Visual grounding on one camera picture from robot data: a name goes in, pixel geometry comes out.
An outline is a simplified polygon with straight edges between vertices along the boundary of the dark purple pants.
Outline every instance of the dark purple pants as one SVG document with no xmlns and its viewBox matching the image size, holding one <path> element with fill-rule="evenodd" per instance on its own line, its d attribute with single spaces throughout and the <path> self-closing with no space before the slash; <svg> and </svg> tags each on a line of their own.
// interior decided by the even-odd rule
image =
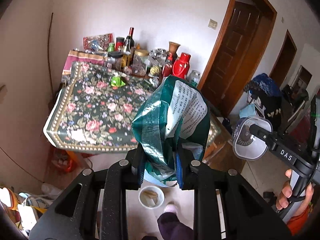
<svg viewBox="0 0 320 240">
<path fill-rule="evenodd" d="M 163 213 L 158 219 L 158 227 L 164 240 L 192 240 L 193 230 L 182 224 L 176 214 Z M 155 236 L 145 236 L 142 240 L 157 240 Z"/>
</svg>

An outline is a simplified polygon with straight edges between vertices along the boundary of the terracotta flower pot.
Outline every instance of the terracotta flower pot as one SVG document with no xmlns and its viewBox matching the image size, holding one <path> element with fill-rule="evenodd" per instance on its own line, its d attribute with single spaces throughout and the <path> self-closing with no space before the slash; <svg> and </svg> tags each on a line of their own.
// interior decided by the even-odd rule
<svg viewBox="0 0 320 240">
<path fill-rule="evenodd" d="M 171 52 L 173 55 L 177 53 L 177 50 L 179 47 L 180 47 L 180 44 L 169 41 L 169 52 Z"/>
</svg>

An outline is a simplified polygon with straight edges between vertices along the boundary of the green bottle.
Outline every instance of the green bottle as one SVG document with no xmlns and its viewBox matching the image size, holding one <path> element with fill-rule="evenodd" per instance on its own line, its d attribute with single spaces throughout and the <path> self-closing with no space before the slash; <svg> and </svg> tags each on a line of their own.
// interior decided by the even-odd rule
<svg viewBox="0 0 320 240">
<path fill-rule="evenodd" d="M 115 51 L 115 43 L 110 42 L 107 52 Z"/>
</svg>

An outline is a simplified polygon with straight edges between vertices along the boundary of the green plastic bag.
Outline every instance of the green plastic bag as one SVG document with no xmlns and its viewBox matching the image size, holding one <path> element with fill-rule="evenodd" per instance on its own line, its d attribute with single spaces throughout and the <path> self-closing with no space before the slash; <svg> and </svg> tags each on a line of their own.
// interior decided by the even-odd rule
<svg viewBox="0 0 320 240">
<path fill-rule="evenodd" d="M 185 145 L 198 145 L 201 151 L 195 157 L 202 160 L 210 129 L 208 109 L 199 90 L 172 75 L 144 102 L 132 121 L 132 131 L 147 155 L 146 170 L 151 176 L 164 183 L 176 180 L 179 138 Z"/>
</svg>

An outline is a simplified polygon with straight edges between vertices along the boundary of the foot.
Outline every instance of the foot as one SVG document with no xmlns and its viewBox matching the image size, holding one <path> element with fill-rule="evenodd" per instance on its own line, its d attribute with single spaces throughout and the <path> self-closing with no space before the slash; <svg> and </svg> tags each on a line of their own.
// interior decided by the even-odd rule
<svg viewBox="0 0 320 240">
<path fill-rule="evenodd" d="M 177 215 L 178 214 L 178 208 L 177 208 L 176 205 L 169 203 L 169 204 L 166 205 L 166 207 L 164 208 L 163 212 L 164 213 L 171 212 L 171 213 L 174 213 L 174 214 Z"/>
</svg>

